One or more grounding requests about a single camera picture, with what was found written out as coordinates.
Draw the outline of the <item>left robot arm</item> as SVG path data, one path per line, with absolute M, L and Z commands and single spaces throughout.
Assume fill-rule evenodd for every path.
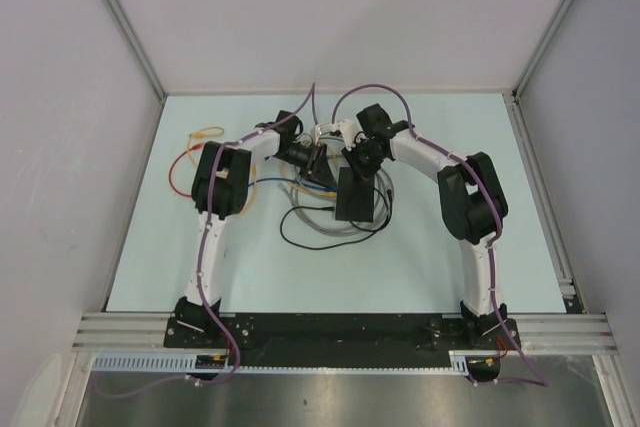
M 184 336 L 207 347 L 220 337 L 221 323 L 216 317 L 223 296 L 227 230 L 248 202 L 251 168 L 256 163 L 274 157 L 298 168 L 305 182 L 337 187 L 328 147 L 315 140 L 302 143 L 298 139 L 302 128 L 294 113 L 281 111 L 274 122 L 256 125 L 237 141 L 209 141 L 203 147 L 191 186 L 198 212 L 195 267 L 167 323 L 167 345 Z

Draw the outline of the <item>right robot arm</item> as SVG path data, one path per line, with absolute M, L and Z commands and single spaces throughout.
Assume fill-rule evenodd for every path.
M 357 113 L 356 119 L 356 132 L 347 137 L 343 150 L 355 174 L 371 177 L 389 159 L 437 183 L 444 225 L 461 248 L 461 335 L 473 348 L 486 347 L 507 317 L 494 244 L 501 236 L 508 204 L 491 158 L 483 152 L 462 158 L 418 135 L 409 121 L 392 122 L 378 104 Z

